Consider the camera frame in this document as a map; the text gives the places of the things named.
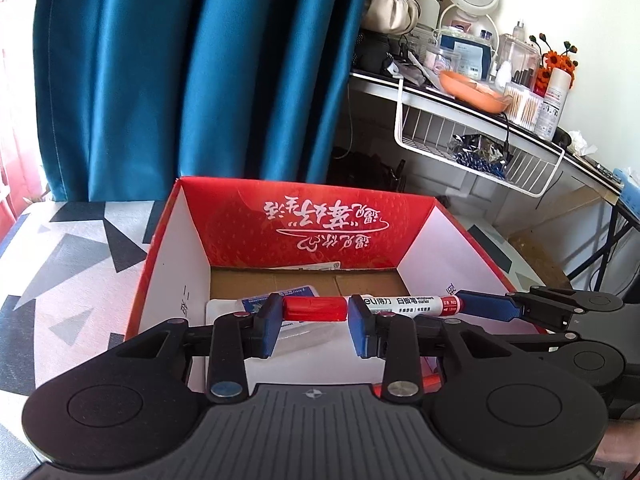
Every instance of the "geometric patterned tablecloth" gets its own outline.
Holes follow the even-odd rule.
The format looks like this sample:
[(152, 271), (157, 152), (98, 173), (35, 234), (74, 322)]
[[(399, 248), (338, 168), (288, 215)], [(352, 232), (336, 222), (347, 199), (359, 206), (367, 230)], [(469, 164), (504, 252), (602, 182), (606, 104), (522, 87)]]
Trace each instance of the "geometric patterned tablecloth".
[(20, 414), (40, 384), (119, 344), (164, 202), (41, 202), (0, 241), (0, 478), (37, 465)]

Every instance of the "crosshair logo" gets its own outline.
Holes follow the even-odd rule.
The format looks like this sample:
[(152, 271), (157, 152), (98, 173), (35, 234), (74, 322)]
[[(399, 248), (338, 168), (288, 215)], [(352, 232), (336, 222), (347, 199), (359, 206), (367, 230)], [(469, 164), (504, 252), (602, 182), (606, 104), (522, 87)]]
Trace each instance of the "crosshair logo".
[(313, 388), (311, 390), (307, 390), (305, 392), (305, 395), (309, 397), (309, 399), (317, 399), (318, 397), (322, 397), (324, 393), (322, 393), (320, 390), (316, 390), (315, 388)]

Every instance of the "metal screw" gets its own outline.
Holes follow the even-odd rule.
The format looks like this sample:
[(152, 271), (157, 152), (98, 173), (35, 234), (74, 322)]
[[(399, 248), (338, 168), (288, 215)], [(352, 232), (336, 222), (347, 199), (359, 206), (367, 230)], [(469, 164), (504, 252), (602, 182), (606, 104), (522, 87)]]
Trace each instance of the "metal screw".
[(386, 390), (394, 397), (411, 397), (418, 393), (418, 386), (411, 381), (395, 381)]
[(233, 381), (220, 381), (211, 386), (211, 393), (216, 397), (235, 397), (242, 393), (242, 386)]

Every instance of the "curtain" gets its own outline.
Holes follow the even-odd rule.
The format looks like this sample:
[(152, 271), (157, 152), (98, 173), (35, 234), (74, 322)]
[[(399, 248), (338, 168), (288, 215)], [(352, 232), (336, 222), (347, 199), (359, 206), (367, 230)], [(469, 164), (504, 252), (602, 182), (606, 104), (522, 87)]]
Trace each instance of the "curtain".
[(161, 200), (177, 176), (323, 182), (364, 0), (37, 0), (56, 200)]
[(0, 0), (0, 240), (43, 193), (31, 23), (36, 0)]

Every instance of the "white cord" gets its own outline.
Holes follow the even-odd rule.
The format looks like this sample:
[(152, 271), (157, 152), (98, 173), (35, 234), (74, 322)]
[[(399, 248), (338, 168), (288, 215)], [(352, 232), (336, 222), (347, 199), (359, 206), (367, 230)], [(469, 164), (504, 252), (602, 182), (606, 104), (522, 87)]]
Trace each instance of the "white cord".
[(351, 140), (349, 141), (349, 149), (341, 156), (334, 156), (334, 160), (340, 160), (349, 155), (351, 147), (353, 146), (353, 120), (351, 119), (351, 99), (349, 98), (349, 83), (347, 83), (347, 110), (349, 112), (349, 130), (351, 132)]

